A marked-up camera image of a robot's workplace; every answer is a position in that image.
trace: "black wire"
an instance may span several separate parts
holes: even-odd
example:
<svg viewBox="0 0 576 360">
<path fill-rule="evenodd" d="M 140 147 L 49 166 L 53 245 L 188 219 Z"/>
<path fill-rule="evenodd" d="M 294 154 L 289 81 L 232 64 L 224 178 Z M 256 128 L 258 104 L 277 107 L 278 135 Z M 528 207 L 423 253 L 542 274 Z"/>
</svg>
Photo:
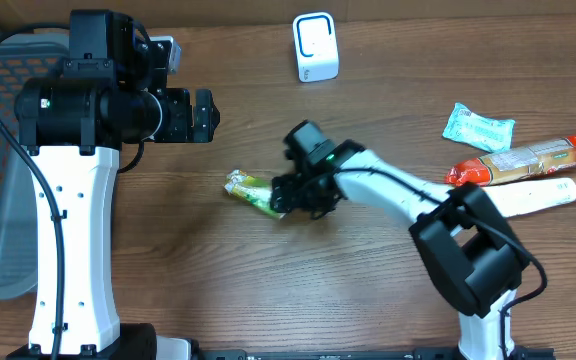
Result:
<svg viewBox="0 0 576 360">
<path fill-rule="evenodd" d="M 438 199 L 432 197 L 431 195 L 428 195 L 424 191 L 415 188 L 413 185 L 410 185 L 406 181 L 398 178 L 397 176 L 390 174 L 386 171 L 375 169 L 375 168 L 345 168 L 345 169 L 336 169 L 332 172 L 321 174 L 321 175 L 316 176 L 316 177 L 308 180 L 307 182 L 305 182 L 304 185 L 295 192 L 295 194 L 298 195 L 297 199 L 303 199 L 303 197 L 304 197 L 303 194 L 304 193 L 307 194 L 308 191 L 311 191 L 310 188 L 312 188 L 313 185 L 317 184 L 322 179 L 333 178 L 334 175 L 339 174 L 339 173 L 344 173 L 344 172 L 364 172 L 364 173 L 370 173 L 370 174 L 379 174 L 379 175 L 385 176 L 386 178 L 388 178 L 388 179 L 396 182 L 397 184 L 403 186 L 404 188 L 408 189 L 409 191 L 413 192 L 414 194 L 418 195 L 419 197 L 421 197 L 424 200 L 430 201 L 430 202 L 435 203 L 437 205 L 442 203 L 442 201 L 439 201 Z M 334 210 L 334 205 L 336 205 L 336 203 L 340 199 L 341 198 L 336 199 L 336 201 L 334 201 L 334 203 L 333 203 L 333 206 L 331 206 L 331 207 L 328 207 L 328 208 L 324 207 L 322 209 L 319 209 L 321 211 L 321 213 L 317 217 L 314 217 L 314 216 L 311 216 L 311 217 L 313 217 L 313 218 L 323 217 L 324 215 L 326 215 L 330 211 Z M 464 216 L 467 220 L 471 221 L 473 224 L 477 225 L 478 227 L 480 227 L 480 228 L 482 228 L 488 232 L 491 232 L 491 233 L 501 237 L 510 247 L 512 247 L 516 251 L 520 252 L 530 262 L 532 262 L 532 264 L 535 266 L 535 268 L 537 268 L 537 271 L 539 272 L 539 276 L 541 278 L 541 283 L 539 284 L 539 287 L 537 287 L 537 289 L 533 290 L 532 292 L 530 292 L 524 296 L 518 297 L 518 298 L 510 301 L 508 304 L 504 305 L 500 310 L 501 351 L 503 353 L 504 360 L 508 360 L 508 355 L 507 355 L 508 349 L 506 348 L 506 321 L 505 321 L 506 317 L 509 316 L 508 311 L 510 311 L 510 309 L 515 305 L 518 305 L 518 304 L 521 304 L 521 303 L 526 302 L 528 300 L 534 299 L 535 297 L 537 297 L 541 293 L 543 293 L 544 290 L 546 290 L 546 287 L 548 287 L 548 277 L 546 276 L 546 270 L 544 269 L 543 265 L 541 265 L 539 260 L 537 260 L 537 258 L 532 253 L 530 253 L 530 251 L 528 251 L 525 247 L 523 247 L 519 243 L 515 242 L 513 239 L 508 237 L 506 234 L 504 234 L 501 231 L 495 229 L 494 227 L 488 225 L 487 223 L 470 216 L 464 210 L 462 210 L 462 209 L 458 209 L 458 210 L 462 213 L 462 216 Z"/>
<path fill-rule="evenodd" d="M 345 168 L 345 169 L 336 169 L 334 171 L 317 175 L 313 178 L 310 178 L 306 181 L 299 189 L 297 189 L 292 196 L 290 196 L 291 203 L 289 204 L 290 208 L 298 207 L 300 209 L 310 211 L 310 218 L 313 220 L 318 220 L 324 217 L 329 212 L 335 209 L 337 203 L 343 199 L 343 196 L 335 196 L 332 199 L 329 199 L 328 195 L 324 195 L 323 197 L 318 196 L 318 191 L 320 190 L 317 186 L 321 182 L 321 180 L 329 179 L 334 181 L 333 177 L 339 173 L 350 173 L 350 172 L 363 172 L 363 173 L 370 173 L 370 174 L 379 174 L 382 175 L 397 184 L 405 187 L 409 191 L 417 194 L 424 200 L 428 200 L 435 204 L 441 204 L 441 201 L 433 198 L 432 196 L 428 195 L 424 191 L 421 191 L 414 186 L 408 184 L 404 180 L 396 177 L 393 174 L 390 174 L 386 171 L 375 169 L 375 168 Z"/>
<path fill-rule="evenodd" d="M 64 24 L 57 24 L 57 23 L 35 23 L 23 26 L 17 30 L 13 30 L 10 32 L 6 32 L 0 35 L 0 44 L 8 39 L 9 37 L 19 34 L 29 32 L 35 29 L 65 29 L 69 30 L 70 27 Z M 52 344 L 52 352 L 50 355 L 51 359 L 57 359 L 59 355 L 59 348 L 61 347 L 61 333 L 63 331 L 63 323 L 64 323 L 64 272 L 65 272 L 65 265 L 64 265 L 64 237 L 63 237 L 63 230 L 61 227 L 61 213 L 59 212 L 59 208 L 57 206 L 57 201 L 55 200 L 55 196 L 50 189 L 50 185 L 46 178 L 41 173 L 41 170 L 37 167 L 37 164 L 32 160 L 32 158 L 28 155 L 28 153 L 19 145 L 19 142 L 15 139 L 15 137 L 8 131 L 6 125 L 0 119 L 0 133 L 6 139 L 6 141 L 10 144 L 13 150 L 21 157 L 21 159 L 26 163 L 30 171 L 33 173 L 37 182 L 41 185 L 41 188 L 46 196 L 46 200 L 48 201 L 48 206 L 50 207 L 50 213 L 52 214 L 51 219 L 53 221 L 53 225 L 55 227 L 55 240 L 56 240 L 56 248 L 57 248 L 57 296 L 56 296 L 56 304 L 55 304 L 55 327 L 53 329 L 54 339 Z"/>
<path fill-rule="evenodd" d="M 398 178 L 397 176 L 383 171 L 383 170 L 379 170 L 379 169 L 375 169 L 375 168 L 345 168 L 345 169 L 337 169 L 335 170 L 333 173 L 334 174 L 339 174 L 339 173 L 344 173 L 344 172 L 366 172 L 366 173 L 370 173 L 370 174 L 379 174 L 381 176 L 385 176 L 388 179 L 396 182 L 397 184 L 405 187 L 406 189 L 408 189 L 409 191 L 413 192 L 414 194 L 418 195 L 420 198 L 430 201 L 432 203 L 435 203 L 437 205 L 441 204 L 442 202 L 433 198 L 432 196 L 428 195 L 426 192 L 417 189 L 416 187 L 408 184 L 407 182 L 405 182 L 404 180 Z"/>
<path fill-rule="evenodd" d="M 117 174 L 123 174 L 125 172 L 128 172 L 128 171 L 134 169 L 135 166 L 137 166 L 137 164 L 139 164 L 139 160 L 141 160 L 142 156 L 144 156 L 144 142 L 140 141 L 139 142 L 139 148 L 137 149 L 137 154 L 135 154 L 135 157 L 132 159 L 132 161 L 128 165 L 119 169 L 119 171 L 117 171 Z"/>
</svg>

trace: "wooden table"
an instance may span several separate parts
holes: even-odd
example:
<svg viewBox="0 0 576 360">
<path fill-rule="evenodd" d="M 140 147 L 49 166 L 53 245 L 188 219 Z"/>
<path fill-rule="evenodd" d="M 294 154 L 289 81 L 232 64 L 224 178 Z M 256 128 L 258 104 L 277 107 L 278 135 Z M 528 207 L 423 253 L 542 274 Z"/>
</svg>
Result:
<svg viewBox="0 0 576 360">
<path fill-rule="evenodd" d="M 516 119 L 516 145 L 575 134 L 576 16 L 337 31 L 339 77 L 314 84 L 297 80 L 290 25 L 152 31 L 183 46 L 169 85 L 212 89 L 222 123 L 211 144 L 148 144 L 141 164 L 120 176 L 112 261 L 122 321 L 212 349 L 456 345 L 456 312 L 406 229 L 382 211 L 344 203 L 317 222 L 275 221 L 224 194 L 224 176 L 290 168 L 281 140 L 305 118 L 434 181 L 482 154 L 441 138 L 455 102 Z M 124 164 L 135 150 L 125 147 Z M 550 279 L 543 296 L 514 310 L 514 338 L 576 359 L 576 204 L 511 223 Z M 538 283 L 532 268 L 524 274 L 522 293 Z M 0 358 L 26 343 L 34 303 L 32 294 L 0 302 Z"/>
</svg>

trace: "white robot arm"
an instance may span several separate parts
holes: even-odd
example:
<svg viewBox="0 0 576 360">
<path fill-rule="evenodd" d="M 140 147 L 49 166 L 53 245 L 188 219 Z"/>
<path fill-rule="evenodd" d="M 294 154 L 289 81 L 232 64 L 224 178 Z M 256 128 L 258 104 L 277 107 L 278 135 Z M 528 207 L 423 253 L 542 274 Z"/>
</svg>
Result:
<svg viewBox="0 0 576 360">
<path fill-rule="evenodd" d="M 474 185 L 455 189 L 419 179 L 350 140 L 335 146 L 309 121 L 291 131 L 284 142 L 296 174 L 273 179 L 275 210 L 303 208 L 319 218 L 341 198 L 384 209 L 410 228 L 435 287 L 459 311 L 461 356 L 504 360 L 512 355 L 510 317 L 504 319 L 502 336 L 502 309 L 515 298 L 521 271 L 529 261 L 504 237 L 485 229 L 478 229 L 463 249 L 452 238 L 462 224 L 473 225 L 468 219 L 478 217 L 519 242 L 504 214 L 481 189 Z M 507 211 L 506 215 L 516 214 Z"/>
<path fill-rule="evenodd" d="M 158 337 L 150 324 L 120 324 L 111 208 L 116 176 L 136 165 L 144 142 L 212 141 L 220 118 L 212 93 L 197 90 L 193 111 L 188 90 L 167 88 L 181 56 L 174 39 L 150 38 L 138 21 L 108 10 L 74 10 L 69 26 L 30 24 L 0 35 L 0 44 L 52 27 L 70 29 L 69 57 L 49 76 L 29 79 L 15 99 L 19 141 L 0 121 L 33 174 L 39 233 L 29 342 L 7 359 L 188 360 L 191 342 Z M 140 150 L 118 169 L 122 143 Z"/>
</svg>

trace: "plastic basket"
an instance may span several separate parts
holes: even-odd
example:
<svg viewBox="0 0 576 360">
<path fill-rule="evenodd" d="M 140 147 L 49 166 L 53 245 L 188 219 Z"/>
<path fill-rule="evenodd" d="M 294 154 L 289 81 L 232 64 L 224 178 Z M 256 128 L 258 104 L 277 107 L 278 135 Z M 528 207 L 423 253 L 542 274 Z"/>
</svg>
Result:
<svg viewBox="0 0 576 360">
<path fill-rule="evenodd" d="M 68 55 L 66 35 L 18 35 L 0 45 L 0 117 L 14 134 L 14 98 L 24 82 Z M 37 216 L 32 176 L 0 135 L 0 299 L 37 285 Z"/>
</svg>

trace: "cylindrical package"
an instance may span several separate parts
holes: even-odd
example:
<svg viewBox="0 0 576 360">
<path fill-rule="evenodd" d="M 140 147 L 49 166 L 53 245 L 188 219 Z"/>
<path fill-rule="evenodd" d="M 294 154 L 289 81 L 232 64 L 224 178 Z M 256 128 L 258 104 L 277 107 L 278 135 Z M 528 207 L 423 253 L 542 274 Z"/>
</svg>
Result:
<svg viewBox="0 0 576 360">
<path fill-rule="evenodd" d="M 573 166 L 576 166 L 576 135 L 461 162 L 450 169 L 444 180 L 457 186 L 467 181 L 486 186 L 551 174 Z"/>
<path fill-rule="evenodd" d="M 508 218 L 576 201 L 576 178 L 520 181 L 483 190 L 501 215 Z"/>
</svg>

